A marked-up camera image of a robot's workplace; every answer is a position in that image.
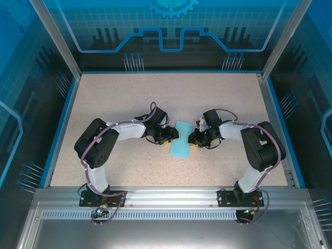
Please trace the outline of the light blue paper sheet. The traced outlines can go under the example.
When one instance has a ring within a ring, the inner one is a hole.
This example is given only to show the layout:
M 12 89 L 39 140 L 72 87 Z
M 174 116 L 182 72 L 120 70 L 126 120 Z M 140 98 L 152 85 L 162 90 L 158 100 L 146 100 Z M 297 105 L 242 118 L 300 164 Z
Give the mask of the light blue paper sheet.
M 179 138 L 171 142 L 170 155 L 188 158 L 190 154 L 188 138 L 193 132 L 193 124 L 177 120 L 175 123 L 175 128 L 178 131 Z

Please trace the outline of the blue table border strip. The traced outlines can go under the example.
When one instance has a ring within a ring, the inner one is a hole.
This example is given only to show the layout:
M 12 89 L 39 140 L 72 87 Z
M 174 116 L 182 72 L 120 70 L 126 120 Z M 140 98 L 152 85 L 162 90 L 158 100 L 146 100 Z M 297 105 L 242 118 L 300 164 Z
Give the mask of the blue table border strip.
M 272 110 L 268 111 L 270 120 L 273 123 L 273 126 L 286 149 L 286 158 L 283 160 L 283 162 L 285 162 L 285 166 L 290 170 L 292 174 L 294 186 L 296 188 L 305 189 L 306 185 L 302 176 L 302 172 L 270 77 L 268 77 L 264 81 L 264 86 L 271 102 L 270 105 Z
M 79 83 L 80 80 L 75 77 L 71 82 L 38 188 L 48 188 L 50 186 L 53 172 L 56 167 L 60 149 L 63 143 L 65 131 L 74 105 L 75 97 L 78 91 Z

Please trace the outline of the grey metal tray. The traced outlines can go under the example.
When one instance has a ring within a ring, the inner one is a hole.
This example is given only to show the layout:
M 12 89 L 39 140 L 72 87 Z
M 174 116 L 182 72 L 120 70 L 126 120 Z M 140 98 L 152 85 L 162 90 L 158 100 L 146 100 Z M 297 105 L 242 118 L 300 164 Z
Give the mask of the grey metal tray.
M 269 211 L 257 223 L 216 219 L 83 219 L 29 216 L 16 249 L 332 249 L 305 211 Z

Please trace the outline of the long aluminium mounting rail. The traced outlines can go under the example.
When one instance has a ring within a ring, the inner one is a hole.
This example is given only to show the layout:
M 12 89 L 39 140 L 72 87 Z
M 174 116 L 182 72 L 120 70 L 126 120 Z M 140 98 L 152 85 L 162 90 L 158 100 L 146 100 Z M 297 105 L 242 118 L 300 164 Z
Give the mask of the long aluminium mounting rail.
M 217 191 L 221 187 L 128 187 L 126 209 L 216 209 Z M 40 209 L 77 209 L 77 187 L 37 189 L 32 201 Z M 290 187 L 262 187 L 270 197 L 271 208 L 301 209 L 311 206 L 307 189 Z

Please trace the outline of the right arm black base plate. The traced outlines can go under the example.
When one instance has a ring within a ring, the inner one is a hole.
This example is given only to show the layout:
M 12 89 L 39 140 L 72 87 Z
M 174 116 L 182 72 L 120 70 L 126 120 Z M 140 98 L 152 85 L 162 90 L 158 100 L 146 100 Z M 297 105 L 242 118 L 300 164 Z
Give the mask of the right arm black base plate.
M 241 191 L 222 188 L 216 194 L 219 207 L 244 208 L 265 206 L 262 193 L 256 190 L 250 193 L 242 193 Z

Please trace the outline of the aluminium side rail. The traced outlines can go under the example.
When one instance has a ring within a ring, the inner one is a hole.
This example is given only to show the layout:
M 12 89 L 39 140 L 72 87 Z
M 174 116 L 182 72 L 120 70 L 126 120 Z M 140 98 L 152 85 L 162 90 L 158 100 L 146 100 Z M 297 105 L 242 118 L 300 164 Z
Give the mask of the aluminium side rail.
M 283 159 L 279 165 L 273 169 L 264 179 L 262 185 L 264 186 L 267 183 L 267 180 L 272 179 L 273 177 L 281 178 L 282 181 L 278 183 L 278 186 L 281 184 L 286 183 L 286 187 L 288 188 L 298 188 L 296 175 L 294 173 L 294 164 L 293 160 L 290 156 L 290 151 L 288 148 L 288 144 L 283 132 L 282 124 L 279 118 L 277 105 L 275 104 L 272 96 L 271 89 L 269 84 L 266 80 L 263 79 L 261 74 L 256 74 L 258 84 L 261 90 L 262 98 L 264 100 L 264 104 L 266 107 L 267 115 L 269 118 L 269 122 L 271 123 L 272 127 L 274 128 L 277 136 L 279 137 L 281 143 L 284 146 L 286 151 L 286 157 Z

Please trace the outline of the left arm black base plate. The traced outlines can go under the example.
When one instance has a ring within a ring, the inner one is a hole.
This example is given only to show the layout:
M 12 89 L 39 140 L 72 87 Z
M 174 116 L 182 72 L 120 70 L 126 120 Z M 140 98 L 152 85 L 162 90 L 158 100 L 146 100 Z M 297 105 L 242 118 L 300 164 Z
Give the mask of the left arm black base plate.
M 96 193 L 90 190 L 84 190 L 80 194 L 79 206 L 97 208 L 102 204 L 106 204 L 107 207 L 115 208 L 120 203 L 123 197 L 124 194 L 116 197 L 103 197 L 97 195 Z

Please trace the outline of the aluminium frame post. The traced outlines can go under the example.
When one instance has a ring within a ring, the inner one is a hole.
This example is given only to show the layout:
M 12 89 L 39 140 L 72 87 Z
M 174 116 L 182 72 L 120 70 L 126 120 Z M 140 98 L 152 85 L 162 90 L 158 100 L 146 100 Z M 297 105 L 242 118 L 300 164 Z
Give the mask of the aluminium frame post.
M 263 70 L 262 70 L 262 79 L 266 80 L 271 74 L 273 68 L 281 57 L 283 51 L 285 50 L 288 42 L 293 36 L 296 28 L 298 27 L 303 15 L 306 13 L 308 4 L 311 3 L 311 0 L 298 0 L 298 3 L 290 16 L 281 36 L 279 37 L 276 46 L 274 47 L 270 57 L 268 58 Z
M 65 42 L 58 26 L 56 25 L 52 15 L 50 14 L 48 8 L 46 7 L 43 0 L 29 0 L 34 10 L 36 11 L 38 17 L 43 23 L 45 29 L 50 35 L 52 41 L 57 47 L 60 55 L 62 56 L 64 62 L 70 69 L 73 76 L 80 80 L 81 79 L 81 71 L 76 63 L 68 45 Z

